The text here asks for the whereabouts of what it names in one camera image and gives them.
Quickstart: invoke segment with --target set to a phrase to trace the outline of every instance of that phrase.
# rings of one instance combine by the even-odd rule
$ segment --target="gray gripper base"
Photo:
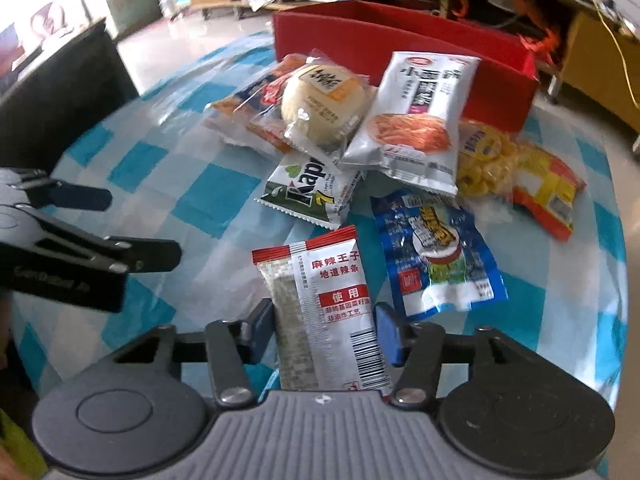
[[[45,480],[80,478],[53,470]],[[505,480],[462,456],[424,413],[377,392],[272,391],[221,415],[203,443],[153,480]],[[597,480],[585,472],[571,480]]]

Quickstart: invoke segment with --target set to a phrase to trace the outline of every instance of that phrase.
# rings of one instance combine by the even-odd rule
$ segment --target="snack package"
[[[283,389],[391,393],[356,238],[348,226],[253,252],[275,306]]]
[[[458,192],[466,197],[488,194],[511,199],[518,165],[518,145],[486,124],[460,121]]]
[[[205,118],[201,125],[215,131],[227,144],[247,146],[271,158],[280,158],[282,153],[290,151],[290,146],[282,140],[282,136],[275,135],[269,129],[253,124],[253,115],[243,115],[248,105],[259,106],[260,98],[265,87],[293,70],[304,66],[306,56],[302,54],[288,54],[275,67],[251,78],[234,94],[209,103],[205,106]]]
[[[396,311],[412,320],[507,299],[474,216],[455,200],[399,189],[371,198]]]
[[[340,163],[454,196],[458,121],[479,59],[394,52],[378,95]]]
[[[531,142],[520,145],[513,203],[527,208],[560,241],[574,232],[571,212],[585,182],[560,158]]]
[[[269,177],[256,202],[327,229],[337,229],[349,212],[353,190],[362,179],[357,170],[331,173],[304,153],[287,153]]]
[[[373,90],[362,77],[323,57],[270,83],[236,113],[337,170],[339,158],[367,111]]]

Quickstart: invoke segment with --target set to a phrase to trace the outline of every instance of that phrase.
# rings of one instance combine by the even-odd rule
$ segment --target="tiled floor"
[[[118,46],[140,92],[181,66],[244,34],[266,30],[270,17],[261,15],[236,21],[217,16],[204,22],[198,15],[174,23],[158,22],[127,38]],[[613,480],[638,478],[640,464],[640,163],[631,154],[636,134],[616,117],[571,88],[564,88],[560,104],[543,98],[536,104],[571,121],[601,140],[609,155],[616,197],[625,230],[630,323],[622,389],[616,407],[616,435],[609,450]]]

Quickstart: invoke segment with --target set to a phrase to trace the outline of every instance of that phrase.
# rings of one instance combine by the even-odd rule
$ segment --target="blue snack package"
[[[454,199],[399,189],[371,206],[399,314],[421,320],[507,299],[474,216]]]

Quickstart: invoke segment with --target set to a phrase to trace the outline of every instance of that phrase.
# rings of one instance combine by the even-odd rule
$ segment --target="blue and white tablecloth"
[[[266,295],[250,251],[324,231],[255,203],[274,162],[222,144],[198,126],[207,103],[272,62],[271,35],[242,38],[162,81],[85,133],[65,154],[54,176],[107,187],[113,205],[103,213],[49,208],[51,213],[100,236],[172,238],[184,255],[171,273],[131,276],[120,314],[16,294],[15,341],[39,392],[155,325],[174,323],[193,331],[212,320],[244,316]],[[432,319],[451,332],[495,326],[613,405],[625,348],[627,289],[607,156],[600,142],[536,108],[524,135],[559,155],[587,182],[577,200],[575,233],[568,243],[557,242],[519,211],[507,222],[479,218],[510,299]],[[366,182],[356,192],[348,221],[357,227],[372,298],[388,299],[369,186]],[[265,380],[269,373],[262,370]],[[463,367],[447,365],[443,382],[454,384],[464,374]],[[208,388],[204,365],[187,367],[185,375],[200,391]]]

